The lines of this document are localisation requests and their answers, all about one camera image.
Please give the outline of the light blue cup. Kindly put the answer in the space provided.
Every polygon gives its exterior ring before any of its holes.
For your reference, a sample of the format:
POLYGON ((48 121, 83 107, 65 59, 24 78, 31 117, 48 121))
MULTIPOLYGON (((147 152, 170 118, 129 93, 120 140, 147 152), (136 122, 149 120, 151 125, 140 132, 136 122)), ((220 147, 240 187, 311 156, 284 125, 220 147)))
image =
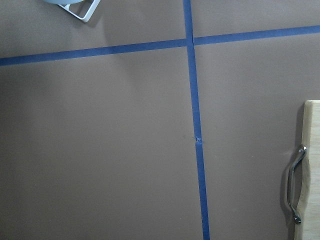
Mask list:
POLYGON ((71 5, 82 2, 83 0, 43 0, 44 2, 55 5, 71 5))

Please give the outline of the bamboo cutting board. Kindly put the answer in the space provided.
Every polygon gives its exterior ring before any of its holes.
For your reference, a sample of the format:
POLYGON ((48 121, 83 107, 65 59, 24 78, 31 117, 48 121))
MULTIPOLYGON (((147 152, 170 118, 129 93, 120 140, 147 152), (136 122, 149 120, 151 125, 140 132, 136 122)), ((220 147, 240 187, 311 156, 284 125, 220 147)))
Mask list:
POLYGON ((302 160, 302 185, 297 209, 302 223, 295 227, 296 240, 320 238, 320 101, 304 103, 302 140, 307 152, 302 160))

